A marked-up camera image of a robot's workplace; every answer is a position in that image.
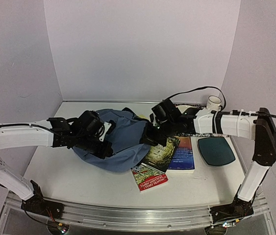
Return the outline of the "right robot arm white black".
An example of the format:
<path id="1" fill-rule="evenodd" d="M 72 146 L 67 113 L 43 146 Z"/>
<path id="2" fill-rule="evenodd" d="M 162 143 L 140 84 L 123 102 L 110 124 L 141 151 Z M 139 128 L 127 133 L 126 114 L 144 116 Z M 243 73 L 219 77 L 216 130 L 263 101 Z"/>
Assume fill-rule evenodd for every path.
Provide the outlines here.
<path id="1" fill-rule="evenodd" d="M 237 192 L 237 198 L 249 202 L 276 162 L 276 126 L 266 108 L 258 112 L 210 110 L 190 105 L 175 105 L 165 99 L 152 108 L 151 120 L 140 142 L 165 145 L 166 139 L 179 134 L 220 134 L 253 140 L 252 163 Z"/>

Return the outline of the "blue student backpack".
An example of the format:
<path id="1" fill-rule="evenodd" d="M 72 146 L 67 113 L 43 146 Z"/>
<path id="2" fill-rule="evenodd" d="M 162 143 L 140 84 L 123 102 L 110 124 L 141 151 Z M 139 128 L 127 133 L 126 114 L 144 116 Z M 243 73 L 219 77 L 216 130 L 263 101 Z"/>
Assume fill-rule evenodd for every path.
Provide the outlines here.
<path id="1" fill-rule="evenodd" d="M 73 151 L 83 161 L 111 172 L 126 172 L 135 167 L 149 152 L 151 146 L 141 142 L 143 132 L 149 121 L 138 117 L 129 108 L 123 110 L 97 110 L 104 122 L 113 121 L 116 127 L 105 136 L 112 143 L 113 155 L 100 159 L 88 151 L 74 147 Z"/>

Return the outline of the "green fantasy cover book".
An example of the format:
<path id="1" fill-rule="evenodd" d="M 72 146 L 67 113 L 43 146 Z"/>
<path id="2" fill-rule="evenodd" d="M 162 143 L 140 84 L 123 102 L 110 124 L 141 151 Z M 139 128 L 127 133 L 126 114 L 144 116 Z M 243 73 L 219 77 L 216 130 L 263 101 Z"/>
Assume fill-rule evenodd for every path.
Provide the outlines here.
<path id="1" fill-rule="evenodd" d="M 165 173 L 171 163 L 173 156 L 180 144 L 177 137 L 167 138 L 166 146 L 152 146 L 141 164 L 159 172 Z"/>

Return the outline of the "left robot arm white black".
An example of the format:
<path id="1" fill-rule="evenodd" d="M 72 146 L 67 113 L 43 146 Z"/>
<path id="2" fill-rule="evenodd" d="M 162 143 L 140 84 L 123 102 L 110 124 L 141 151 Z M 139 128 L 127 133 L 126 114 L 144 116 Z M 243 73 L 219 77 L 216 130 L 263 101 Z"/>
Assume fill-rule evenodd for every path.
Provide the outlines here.
<path id="1" fill-rule="evenodd" d="M 0 150 L 28 146 L 77 147 L 104 159 L 113 154 L 112 144 L 105 137 L 114 127 L 113 121 L 102 121 L 95 111 L 85 111 L 80 117 L 69 119 L 50 117 L 29 123 L 0 123 Z M 2 158 L 0 185 L 27 201 L 35 213 L 47 210 L 39 185 L 16 173 Z"/>

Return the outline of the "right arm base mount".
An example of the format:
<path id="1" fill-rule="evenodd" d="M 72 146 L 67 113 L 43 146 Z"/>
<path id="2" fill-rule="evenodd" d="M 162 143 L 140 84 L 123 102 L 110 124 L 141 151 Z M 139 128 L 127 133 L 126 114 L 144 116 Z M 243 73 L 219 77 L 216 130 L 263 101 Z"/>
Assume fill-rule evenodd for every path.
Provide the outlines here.
<path id="1" fill-rule="evenodd" d="M 218 225 L 253 215 L 253 208 L 249 204 L 226 204 L 212 207 L 210 214 L 212 215 L 212 224 Z"/>

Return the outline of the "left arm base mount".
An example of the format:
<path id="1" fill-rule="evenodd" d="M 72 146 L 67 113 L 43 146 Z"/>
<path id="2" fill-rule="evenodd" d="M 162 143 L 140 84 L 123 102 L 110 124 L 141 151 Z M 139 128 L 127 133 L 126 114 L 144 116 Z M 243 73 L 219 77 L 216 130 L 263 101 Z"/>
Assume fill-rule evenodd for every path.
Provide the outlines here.
<path id="1" fill-rule="evenodd" d="M 34 195 L 28 200 L 23 200 L 21 209 L 38 215 L 48 216 L 53 219 L 61 219 L 64 205 L 59 202 L 46 200 L 41 196 Z"/>

